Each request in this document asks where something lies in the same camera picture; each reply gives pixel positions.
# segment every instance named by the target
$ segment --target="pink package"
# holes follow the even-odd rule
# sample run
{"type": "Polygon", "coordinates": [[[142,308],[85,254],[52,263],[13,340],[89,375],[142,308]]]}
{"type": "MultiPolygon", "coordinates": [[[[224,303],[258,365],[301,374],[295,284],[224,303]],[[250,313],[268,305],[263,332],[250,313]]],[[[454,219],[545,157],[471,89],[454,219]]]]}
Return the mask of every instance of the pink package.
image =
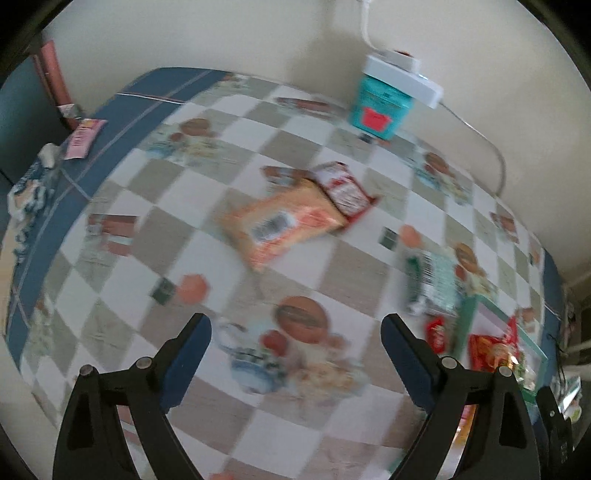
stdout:
{"type": "Polygon", "coordinates": [[[105,123],[107,123],[107,120],[94,120],[92,118],[82,120],[70,138],[70,144],[64,159],[84,158],[105,123]]]}

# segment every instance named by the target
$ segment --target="green packet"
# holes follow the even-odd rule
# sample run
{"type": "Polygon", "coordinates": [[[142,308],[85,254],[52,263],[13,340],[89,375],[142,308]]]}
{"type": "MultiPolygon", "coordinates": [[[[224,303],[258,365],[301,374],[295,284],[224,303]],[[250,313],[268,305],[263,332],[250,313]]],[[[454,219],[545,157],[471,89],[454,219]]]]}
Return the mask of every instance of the green packet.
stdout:
{"type": "Polygon", "coordinates": [[[412,314],[457,317],[462,294],[452,259],[418,250],[407,258],[406,273],[412,314]]]}

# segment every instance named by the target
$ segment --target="orange snack bag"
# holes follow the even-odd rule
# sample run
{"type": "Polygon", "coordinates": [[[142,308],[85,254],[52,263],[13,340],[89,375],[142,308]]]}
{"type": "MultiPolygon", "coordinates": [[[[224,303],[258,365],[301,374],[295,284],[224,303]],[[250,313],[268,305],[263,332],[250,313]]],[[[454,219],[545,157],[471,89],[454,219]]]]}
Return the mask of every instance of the orange snack bag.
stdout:
{"type": "Polygon", "coordinates": [[[345,217],[309,180],[222,219],[242,258],[257,271],[294,243],[346,224],[345,217]]]}

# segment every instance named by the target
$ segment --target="white cable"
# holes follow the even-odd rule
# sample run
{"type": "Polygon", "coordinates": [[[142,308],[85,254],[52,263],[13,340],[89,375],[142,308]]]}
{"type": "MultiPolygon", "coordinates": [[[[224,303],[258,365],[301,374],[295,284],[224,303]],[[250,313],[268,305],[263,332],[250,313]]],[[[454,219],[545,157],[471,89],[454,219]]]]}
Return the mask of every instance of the white cable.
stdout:
{"type": "Polygon", "coordinates": [[[507,162],[505,161],[505,157],[503,156],[501,151],[496,147],[496,145],[493,142],[488,140],[488,138],[486,138],[485,135],[481,134],[476,128],[474,128],[468,122],[466,122],[461,116],[459,116],[456,112],[454,112],[451,108],[449,108],[445,103],[439,102],[439,105],[441,105],[445,110],[450,112],[454,117],[456,117],[464,125],[466,125],[471,130],[475,131],[478,135],[480,135],[495,151],[496,156],[499,159],[499,163],[501,164],[501,179],[499,181],[499,186],[495,192],[495,195],[497,197],[500,197],[501,194],[503,193],[503,190],[505,190],[505,182],[506,182],[506,175],[507,175],[507,162]]]}
{"type": "Polygon", "coordinates": [[[373,2],[374,0],[359,0],[362,5],[361,5],[361,37],[363,38],[363,41],[365,42],[365,44],[371,48],[373,51],[377,51],[379,52],[379,50],[374,46],[374,44],[371,43],[371,40],[369,39],[369,6],[371,5],[371,2],[373,2]]]}

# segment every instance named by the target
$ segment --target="white wall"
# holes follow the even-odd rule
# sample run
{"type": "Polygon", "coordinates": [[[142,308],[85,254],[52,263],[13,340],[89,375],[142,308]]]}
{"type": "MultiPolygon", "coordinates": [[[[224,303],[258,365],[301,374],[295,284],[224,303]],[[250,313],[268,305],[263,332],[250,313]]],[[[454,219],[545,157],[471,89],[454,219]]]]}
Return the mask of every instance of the white wall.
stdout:
{"type": "MultiPolygon", "coordinates": [[[[368,51],[358,22],[355,0],[74,0],[47,36],[89,111],[160,66],[252,73],[351,101],[368,51]]],[[[421,58],[446,103],[497,144],[504,200],[559,268],[580,275],[591,260],[591,93],[553,35],[517,0],[376,0],[370,31],[421,58]]],[[[496,187],[490,149],[441,108],[415,108],[404,128],[496,187]]]]}

